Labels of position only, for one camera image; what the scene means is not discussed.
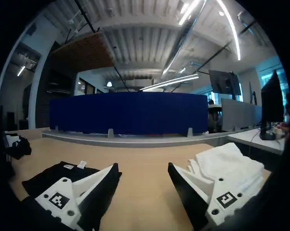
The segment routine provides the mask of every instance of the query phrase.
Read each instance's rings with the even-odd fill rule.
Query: blue partition
[[[118,92],[79,95],[50,101],[50,128],[86,133],[185,134],[208,128],[204,95]]]

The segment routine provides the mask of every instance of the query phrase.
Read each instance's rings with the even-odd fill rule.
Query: wooden desk
[[[114,162],[122,172],[101,231],[148,231],[193,229],[168,175],[168,163],[185,167],[195,154],[212,148],[207,144],[161,148],[99,147],[41,138],[30,141],[32,154],[13,160],[16,177],[10,185],[22,200],[27,196],[21,182],[44,169],[66,161],[103,169]],[[264,170],[265,179],[270,172]]]

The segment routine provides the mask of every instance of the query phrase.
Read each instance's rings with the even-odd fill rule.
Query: fluorescent light
[[[185,14],[183,15],[183,17],[181,18],[181,20],[179,21],[179,25],[182,25],[185,20],[187,19],[187,17],[189,15],[191,15],[191,12],[195,9],[195,7],[198,5],[199,0],[194,0],[191,4],[191,6],[186,10]]]
[[[234,35],[234,40],[235,40],[235,44],[236,44],[236,49],[237,49],[237,56],[238,56],[238,61],[241,60],[241,57],[240,57],[240,48],[239,48],[239,41],[238,41],[238,36],[237,36],[237,33],[236,33],[236,29],[235,29],[235,25],[230,17],[230,14],[226,8],[226,6],[224,5],[224,3],[222,2],[222,0],[216,0],[220,7],[222,8],[222,10],[224,11],[224,13],[226,14],[226,17],[228,19],[228,22],[230,24],[230,27],[231,27],[231,30],[233,31],[233,35]]]
[[[193,75],[183,76],[183,77],[176,78],[176,79],[184,79],[184,78],[187,78],[187,77],[190,77],[190,76],[195,76],[195,75],[197,75],[197,73],[196,73],[196,74],[193,74]],[[142,88],[142,89],[140,89],[140,90],[144,90],[144,89],[147,89],[147,88],[151,88],[151,87],[153,87],[153,86],[157,86],[157,85],[160,85],[160,84],[163,84],[163,83],[172,82],[172,81],[174,81],[174,80],[176,80],[176,79],[171,79],[171,80],[167,80],[167,81],[162,82],[162,83],[158,83],[158,84],[154,84],[154,85],[151,85],[151,86],[148,86],[148,87],[144,87],[144,88]]]
[[[188,6],[189,6],[189,3],[185,3],[181,8],[180,13],[184,13],[186,11],[186,9],[188,8]]]
[[[17,74],[17,76],[20,76],[20,74],[22,73],[22,71],[25,69],[25,66],[22,66],[20,72]]]
[[[186,70],[186,68],[180,70],[178,73],[181,74],[182,72],[184,72]]]
[[[180,83],[180,82],[183,82],[183,81],[188,81],[188,80],[191,80],[191,79],[198,79],[198,78],[199,78],[198,74],[196,73],[194,75],[188,75],[188,76],[184,76],[184,77],[168,80],[168,81],[165,81],[165,82],[162,82],[162,83],[154,84],[154,85],[149,86],[149,87],[144,87],[141,90],[142,91],[148,91],[148,90],[152,90],[152,89],[155,89],[155,88],[164,87],[164,86],[167,86],[167,85],[176,84],[176,83]]]

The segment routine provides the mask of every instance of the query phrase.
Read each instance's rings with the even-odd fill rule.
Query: ceiling beam
[[[119,17],[118,15],[115,15],[113,18],[107,18],[102,21],[98,21],[93,24],[94,28],[100,27],[101,29],[120,29],[120,28],[129,28],[129,27],[159,27],[159,28],[166,28],[171,30],[181,30],[181,26],[178,25],[178,22],[174,18],[170,17],[157,17],[155,15],[138,15],[132,16],[132,15],[126,15],[124,17]],[[208,29],[205,26],[197,26],[198,30],[196,31],[193,29],[191,31],[191,34],[200,36],[220,47],[225,45],[225,41],[215,38],[211,35],[210,29]],[[84,28],[82,30],[83,33],[89,32],[88,28]]]

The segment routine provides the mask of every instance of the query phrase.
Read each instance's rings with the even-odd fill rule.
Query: black t-shirt
[[[46,189],[51,187],[54,183],[60,180],[62,177],[69,178],[72,182],[78,181],[96,172],[97,169],[85,167],[84,169],[77,168],[74,164],[72,169],[67,169],[64,165],[69,164],[66,162],[60,162],[46,170],[39,173],[30,180],[23,181],[22,184],[25,190],[30,195],[22,201],[23,206],[26,209],[31,210],[29,216],[32,216],[34,220],[45,220],[45,217],[49,219],[40,224],[39,230],[52,230],[56,227],[56,230],[67,230],[69,227],[63,226],[60,221],[57,221],[51,214],[46,214],[45,211],[34,198],[41,195]],[[118,164],[114,163],[110,172],[102,179],[102,181],[92,190],[92,192],[84,199],[79,205],[81,218],[78,225],[85,231],[95,231],[100,228],[100,221],[104,213],[107,211],[112,197],[117,188],[121,172],[118,171]]]
[[[75,182],[99,172],[98,169],[92,169],[89,167],[80,169],[76,167],[75,164],[69,164],[74,167],[72,169],[67,169],[64,167],[66,164],[69,163],[61,161],[59,164],[47,168],[30,180],[23,181],[23,187],[30,196],[36,198],[63,177],[69,178],[72,182]]]

